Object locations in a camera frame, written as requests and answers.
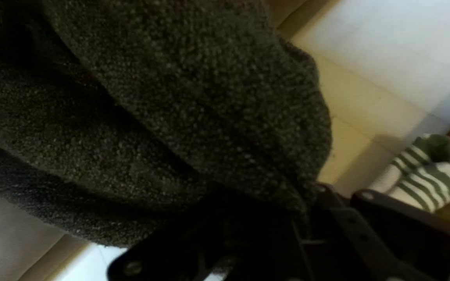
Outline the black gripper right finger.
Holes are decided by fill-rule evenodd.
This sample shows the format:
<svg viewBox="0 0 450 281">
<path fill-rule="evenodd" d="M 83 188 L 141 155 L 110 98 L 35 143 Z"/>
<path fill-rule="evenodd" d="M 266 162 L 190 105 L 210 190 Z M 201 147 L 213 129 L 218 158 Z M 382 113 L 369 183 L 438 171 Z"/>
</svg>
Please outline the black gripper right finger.
<svg viewBox="0 0 450 281">
<path fill-rule="evenodd" d="M 388 196 L 318 190 L 313 281 L 450 281 L 450 222 Z"/>
</svg>

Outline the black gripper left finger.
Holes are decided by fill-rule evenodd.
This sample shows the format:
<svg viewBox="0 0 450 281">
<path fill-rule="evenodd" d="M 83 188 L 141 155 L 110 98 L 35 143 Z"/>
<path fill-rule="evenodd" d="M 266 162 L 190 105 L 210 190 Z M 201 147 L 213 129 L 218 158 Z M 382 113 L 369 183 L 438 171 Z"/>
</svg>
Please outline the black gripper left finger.
<svg viewBox="0 0 450 281">
<path fill-rule="evenodd" d="M 108 281 L 310 281 L 291 216 L 248 197 L 210 197 L 137 244 Z"/>
</svg>

